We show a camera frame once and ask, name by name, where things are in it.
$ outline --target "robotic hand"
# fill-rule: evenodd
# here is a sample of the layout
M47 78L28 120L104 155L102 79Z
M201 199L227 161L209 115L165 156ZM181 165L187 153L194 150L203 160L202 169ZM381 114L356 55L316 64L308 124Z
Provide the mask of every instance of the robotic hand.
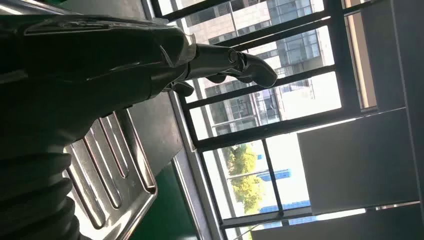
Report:
M72 184L53 176L70 164L64 146L83 138L95 119L160 92L189 96L190 79L218 84L232 76L262 87L277 79L256 56L196 44L178 28L148 21L14 15L0 25L0 43L7 60L0 65L0 173L12 179L0 201L13 216L0 221L0 236L8 239L55 239L52 231L80 238L66 197ZM26 171L35 173L13 177Z

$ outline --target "window frame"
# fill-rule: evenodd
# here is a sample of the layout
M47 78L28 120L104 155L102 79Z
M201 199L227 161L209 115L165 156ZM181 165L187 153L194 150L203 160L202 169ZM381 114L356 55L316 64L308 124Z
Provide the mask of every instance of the window frame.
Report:
M166 15L162 15L158 0L152 0L152 8L153 13L157 18L167 19L170 22L177 21L177 25L180 22L181 26L181 18L227 2L229 1L204 0L202 2L185 7L183 9L178 9L177 5L175 4L175 1L171 0L172 6L175 11ZM235 32L237 33L237 37L218 42L216 45L224 47L233 47L237 51L244 51L267 43L275 42L280 39L305 33L310 30L318 29L323 26L327 26L331 48L333 51L334 64L279 78L273 87L283 86L321 74L335 72L337 84L339 87L341 108L295 119L275 122L267 125L256 126L254 128L231 132L219 136L212 136L209 134L211 137L198 140L193 119L190 114L191 109L203 107L205 105L218 103L220 101L248 94L253 94L255 92L264 90L265 88L260 87L258 85L249 85L247 87L236 89L230 92L222 92L218 95L213 95L205 99L199 98L199 100L190 103L187 103L184 97L178 97L182 113L186 120L188 133L191 137L193 145L197 148L197 151L199 153L201 167L205 174L206 185L210 190L209 193L212 198L214 211L218 218L218 223L222 235L225 239L228 239L226 234L227 229L246 227L269 221L286 221L294 218L312 216L310 206L283 210L283 205L281 204L280 195L278 193L276 176L269 155L266 138L280 134L291 133L297 130L315 127L318 125L350 119L356 116L360 116L362 114L360 100L357 93L357 86L350 53L348 34L345 26L345 17L358 13L361 11L361 9L373 5L375 2L367 1L349 8L344 8L341 0L323 0L323 3L323 11L313 12L311 14L304 15L293 20L288 20L279 24L270 25L268 27L258 29L254 32L240 34L239 36L238 31L240 29L236 29ZM310 6L304 6L297 10L305 9L307 7ZM277 201L278 211L222 219L218 208L217 199L215 197L215 193L212 190L213 188L211 179L206 168L204 152L215 151L219 148L230 147L257 140L262 141L263 149L265 151L265 158L267 161L268 171L271 177L274 194Z

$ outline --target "black corrugated hose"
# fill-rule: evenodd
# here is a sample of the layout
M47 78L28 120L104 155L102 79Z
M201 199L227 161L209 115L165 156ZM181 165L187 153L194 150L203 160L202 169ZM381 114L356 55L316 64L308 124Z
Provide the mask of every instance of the black corrugated hose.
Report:
M1 161L0 239L80 240L72 189L62 172L67 153L34 154Z

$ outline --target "metal tray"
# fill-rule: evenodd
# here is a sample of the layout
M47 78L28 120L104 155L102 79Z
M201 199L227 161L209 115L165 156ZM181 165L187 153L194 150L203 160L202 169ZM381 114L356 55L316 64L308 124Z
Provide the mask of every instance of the metal tray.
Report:
M128 239L156 197L156 182L127 110L98 119L65 148L80 231L93 240Z

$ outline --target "green tree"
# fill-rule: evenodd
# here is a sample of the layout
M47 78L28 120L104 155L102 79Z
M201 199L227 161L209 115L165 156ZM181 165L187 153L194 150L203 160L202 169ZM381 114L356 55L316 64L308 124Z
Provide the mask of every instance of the green tree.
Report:
M256 167L258 156L247 144L227 147L224 150L230 176L251 173ZM262 200L262 179L255 175L233 178L231 185L237 202L242 202L244 212L255 214Z

